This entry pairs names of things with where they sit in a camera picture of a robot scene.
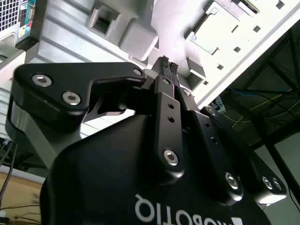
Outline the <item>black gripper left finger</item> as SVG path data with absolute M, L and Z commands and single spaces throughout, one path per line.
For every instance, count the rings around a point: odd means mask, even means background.
M 108 170 L 146 164 L 161 183 L 185 171 L 177 64 L 159 57 L 151 78 L 130 62 L 19 66 L 12 82 L 8 133 L 32 147 L 46 168 L 65 149 Z

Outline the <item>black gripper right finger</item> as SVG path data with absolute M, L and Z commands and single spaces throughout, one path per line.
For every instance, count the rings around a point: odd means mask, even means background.
M 197 156 L 204 160 L 208 191 L 219 202 L 233 205 L 246 194 L 260 205 L 277 203 L 286 198 L 287 190 L 280 178 L 211 106 L 198 109 L 190 91 L 180 86 L 178 65 L 170 63 L 170 75 L 175 82 L 192 135 L 200 141 Z

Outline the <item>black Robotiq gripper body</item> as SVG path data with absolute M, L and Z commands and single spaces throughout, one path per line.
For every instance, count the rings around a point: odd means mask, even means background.
M 152 161 L 146 115 L 126 118 L 65 148 L 40 194 L 44 225 L 265 225 L 268 218 L 245 193 L 232 206 L 216 201 L 195 163 L 200 150 L 183 133 L 186 171 L 164 185 Z

